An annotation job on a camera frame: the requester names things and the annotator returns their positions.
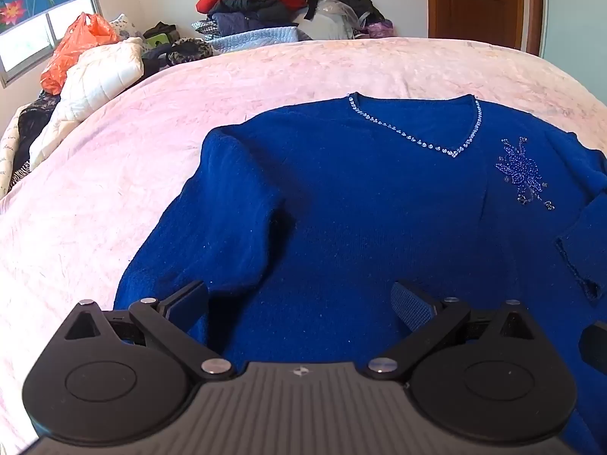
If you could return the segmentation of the blue beaded knit sweater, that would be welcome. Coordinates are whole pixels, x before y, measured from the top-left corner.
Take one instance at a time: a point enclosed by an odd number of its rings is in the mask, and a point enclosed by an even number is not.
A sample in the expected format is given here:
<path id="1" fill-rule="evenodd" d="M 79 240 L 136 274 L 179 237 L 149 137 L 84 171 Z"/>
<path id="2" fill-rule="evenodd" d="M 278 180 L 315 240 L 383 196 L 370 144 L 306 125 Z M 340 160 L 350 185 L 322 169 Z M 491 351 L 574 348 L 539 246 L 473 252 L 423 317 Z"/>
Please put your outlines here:
<path id="1" fill-rule="evenodd" d="M 606 158 L 530 114 L 351 94 L 213 129 L 114 305 L 193 281 L 210 301 L 189 333 L 236 366 L 364 364 L 407 333 L 396 281 L 520 300 L 575 378 L 566 441 L 606 450 L 606 378 L 578 349 L 606 316 Z"/>

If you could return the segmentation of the pink bed blanket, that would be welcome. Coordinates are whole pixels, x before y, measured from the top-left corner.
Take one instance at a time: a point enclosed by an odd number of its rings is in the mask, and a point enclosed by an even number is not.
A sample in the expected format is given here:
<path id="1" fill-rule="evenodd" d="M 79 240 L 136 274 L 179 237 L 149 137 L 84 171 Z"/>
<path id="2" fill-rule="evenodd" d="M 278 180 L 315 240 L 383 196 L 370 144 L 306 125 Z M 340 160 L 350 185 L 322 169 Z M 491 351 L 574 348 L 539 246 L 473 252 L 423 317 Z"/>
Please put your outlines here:
<path id="1" fill-rule="evenodd" d="M 36 435 L 22 387 L 84 298 L 113 304 L 123 271 L 200 161 L 216 126 L 344 97 L 479 99 L 529 112 L 606 146 L 606 107 L 550 62 L 472 41 L 305 41 L 179 65 L 77 126 L 1 201 L 1 450 Z"/>

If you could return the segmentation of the script print white quilt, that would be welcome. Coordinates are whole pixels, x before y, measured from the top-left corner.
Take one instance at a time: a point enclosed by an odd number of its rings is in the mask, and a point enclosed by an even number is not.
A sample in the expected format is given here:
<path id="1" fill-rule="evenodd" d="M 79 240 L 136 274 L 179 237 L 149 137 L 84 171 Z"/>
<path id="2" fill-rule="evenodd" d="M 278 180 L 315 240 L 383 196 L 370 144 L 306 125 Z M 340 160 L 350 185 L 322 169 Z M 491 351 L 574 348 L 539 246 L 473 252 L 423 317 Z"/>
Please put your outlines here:
<path id="1" fill-rule="evenodd" d="M 20 113 L 27 108 L 27 105 L 16 109 L 13 118 L 10 119 L 8 126 L 1 138 L 1 158 L 0 158 L 0 198 L 4 198 L 11 188 L 16 185 L 13 182 L 14 158 L 16 150 L 20 145 L 19 119 Z"/>

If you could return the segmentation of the black patterned garment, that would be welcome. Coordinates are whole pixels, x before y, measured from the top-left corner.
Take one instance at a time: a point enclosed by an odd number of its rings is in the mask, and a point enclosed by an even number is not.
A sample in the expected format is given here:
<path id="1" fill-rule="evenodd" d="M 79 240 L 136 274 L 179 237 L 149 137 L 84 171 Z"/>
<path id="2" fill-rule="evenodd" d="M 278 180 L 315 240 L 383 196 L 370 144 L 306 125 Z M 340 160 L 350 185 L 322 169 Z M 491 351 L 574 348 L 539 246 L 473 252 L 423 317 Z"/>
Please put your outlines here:
<path id="1" fill-rule="evenodd" d="M 8 190 L 13 189 L 21 179 L 29 175 L 30 147 L 48 124 L 59 101 L 61 101 L 61 97 L 58 94 L 54 96 L 46 91 L 41 91 L 38 98 L 20 112 L 17 122 L 19 144 L 13 158 L 13 173 Z"/>

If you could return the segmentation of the leopard print garment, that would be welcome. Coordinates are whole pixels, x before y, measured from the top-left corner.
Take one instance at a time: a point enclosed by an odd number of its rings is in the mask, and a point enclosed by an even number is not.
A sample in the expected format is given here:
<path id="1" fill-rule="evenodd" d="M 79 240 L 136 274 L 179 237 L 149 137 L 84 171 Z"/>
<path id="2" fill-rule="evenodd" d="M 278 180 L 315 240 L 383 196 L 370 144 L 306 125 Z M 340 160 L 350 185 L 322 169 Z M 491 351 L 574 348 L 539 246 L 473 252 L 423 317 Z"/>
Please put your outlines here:
<path id="1" fill-rule="evenodd" d="M 182 38 L 171 45 L 166 53 L 169 66 L 196 62 L 215 55 L 215 49 L 203 39 Z"/>

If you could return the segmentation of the light blue knit blanket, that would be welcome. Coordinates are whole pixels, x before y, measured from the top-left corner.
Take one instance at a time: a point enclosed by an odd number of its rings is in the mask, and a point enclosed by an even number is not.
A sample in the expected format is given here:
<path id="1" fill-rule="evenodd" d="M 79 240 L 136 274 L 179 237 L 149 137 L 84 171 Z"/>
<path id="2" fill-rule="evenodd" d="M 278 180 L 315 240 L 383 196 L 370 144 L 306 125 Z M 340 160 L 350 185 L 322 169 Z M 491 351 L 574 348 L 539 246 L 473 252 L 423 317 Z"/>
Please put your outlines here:
<path id="1" fill-rule="evenodd" d="M 247 31 L 209 41 L 217 55 L 299 41 L 297 27 L 277 27 Z"/>

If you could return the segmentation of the green and black bag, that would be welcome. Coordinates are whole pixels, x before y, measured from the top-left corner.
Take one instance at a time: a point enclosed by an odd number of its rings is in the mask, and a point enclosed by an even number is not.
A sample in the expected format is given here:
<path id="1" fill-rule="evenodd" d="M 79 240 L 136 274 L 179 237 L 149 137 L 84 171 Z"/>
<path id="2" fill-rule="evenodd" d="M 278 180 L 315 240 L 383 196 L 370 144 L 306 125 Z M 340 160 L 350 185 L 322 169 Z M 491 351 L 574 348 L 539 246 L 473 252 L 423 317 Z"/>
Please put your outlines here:
<path id="1" fill-rule="evenodd" d="M 181 38 L 175 25 L 163 22 L 158 22 L 154 27 L 146 30 L 143 37 L 147 50 L 164 44 L 173 44 Z"/>

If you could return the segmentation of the purple cloth bundle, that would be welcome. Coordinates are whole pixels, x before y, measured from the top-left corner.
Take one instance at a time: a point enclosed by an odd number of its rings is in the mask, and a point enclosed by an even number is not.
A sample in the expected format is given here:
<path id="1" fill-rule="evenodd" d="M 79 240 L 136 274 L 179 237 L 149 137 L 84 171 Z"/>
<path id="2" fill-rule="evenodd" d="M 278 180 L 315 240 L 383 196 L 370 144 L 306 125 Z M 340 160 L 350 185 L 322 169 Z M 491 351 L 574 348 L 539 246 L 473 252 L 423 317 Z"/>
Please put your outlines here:
<path id="1" fill-rule="evenodd" d="M 397 36 L 391 20 L 381 20 L 380 22 L 368 24 L 366 26 L 366 33 L 373 39 L 392 38 Z"/>

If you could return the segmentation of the orange plastic bag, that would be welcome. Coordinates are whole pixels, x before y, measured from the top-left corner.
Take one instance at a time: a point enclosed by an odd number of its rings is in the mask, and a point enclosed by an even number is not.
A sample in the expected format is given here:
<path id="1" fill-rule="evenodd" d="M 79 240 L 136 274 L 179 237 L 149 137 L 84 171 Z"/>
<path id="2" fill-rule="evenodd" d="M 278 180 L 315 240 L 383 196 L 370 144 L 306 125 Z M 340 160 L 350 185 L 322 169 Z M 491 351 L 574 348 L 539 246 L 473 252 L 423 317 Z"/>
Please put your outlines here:
<path id="1" fill-rule="evenodd" d="M 67 72 L 89 49 L 113 44 L 118 35 L 113 27 L 97 13 L 81 13 L 68 27 L 40 76 L 42 91 L 58 96 L 66 82 Z"/>

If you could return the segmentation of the clear plastic storage bag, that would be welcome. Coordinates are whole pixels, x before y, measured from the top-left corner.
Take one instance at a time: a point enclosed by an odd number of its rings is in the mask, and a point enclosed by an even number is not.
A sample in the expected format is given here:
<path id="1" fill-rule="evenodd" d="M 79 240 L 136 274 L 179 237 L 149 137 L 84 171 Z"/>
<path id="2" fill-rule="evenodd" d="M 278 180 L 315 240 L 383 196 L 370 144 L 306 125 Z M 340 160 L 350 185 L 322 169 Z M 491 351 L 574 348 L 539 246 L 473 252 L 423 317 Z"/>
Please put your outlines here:
<path id="1" fill-rule="evenodd" d="M 314 13 L 311 7 L 304 8 L 295 14 L 293 21 L 311 40 L 354 39 L 360 30 L 355 11 L 338 0 L 318 0 Z"/>

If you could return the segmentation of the brown wooden door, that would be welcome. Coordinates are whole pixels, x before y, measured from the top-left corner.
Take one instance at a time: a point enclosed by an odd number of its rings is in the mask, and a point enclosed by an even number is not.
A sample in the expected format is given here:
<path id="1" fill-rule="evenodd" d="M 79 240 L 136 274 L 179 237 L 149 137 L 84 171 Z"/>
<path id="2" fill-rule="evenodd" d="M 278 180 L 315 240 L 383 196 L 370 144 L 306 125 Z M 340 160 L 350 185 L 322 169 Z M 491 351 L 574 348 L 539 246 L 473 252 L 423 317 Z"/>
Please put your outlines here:
<path id="1" fill-rule="evenodd" d="M 428 36 L 539 55 L 544 10 L 544 0 L 428 0 Z"/>

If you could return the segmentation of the black bag on pile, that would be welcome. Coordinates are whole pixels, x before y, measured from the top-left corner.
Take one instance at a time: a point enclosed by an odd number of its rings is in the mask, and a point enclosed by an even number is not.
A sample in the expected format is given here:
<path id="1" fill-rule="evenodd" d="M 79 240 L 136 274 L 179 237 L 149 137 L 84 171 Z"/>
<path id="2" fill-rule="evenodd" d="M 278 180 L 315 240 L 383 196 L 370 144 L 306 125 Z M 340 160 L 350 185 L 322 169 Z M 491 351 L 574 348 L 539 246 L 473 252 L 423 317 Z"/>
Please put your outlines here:
<path id="1" fill-rule="evenodd" d="M 384 22 L 385 17 L 371 0 L 338 0 L 354 10 L 362 27 Z"/>

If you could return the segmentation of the window with metal frame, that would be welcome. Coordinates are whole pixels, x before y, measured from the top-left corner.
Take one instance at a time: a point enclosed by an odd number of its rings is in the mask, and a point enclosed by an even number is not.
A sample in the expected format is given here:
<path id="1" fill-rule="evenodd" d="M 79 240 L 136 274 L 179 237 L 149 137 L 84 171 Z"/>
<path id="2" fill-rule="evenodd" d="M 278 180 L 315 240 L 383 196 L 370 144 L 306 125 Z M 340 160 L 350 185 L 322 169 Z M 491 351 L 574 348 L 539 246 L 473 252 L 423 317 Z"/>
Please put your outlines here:
<path id="1" fill-rule="evenodd" d="M 1 34 L 1 85 L 48 59 L 81 13 L 99 13 L 98 0 L 71 0 Z"/>

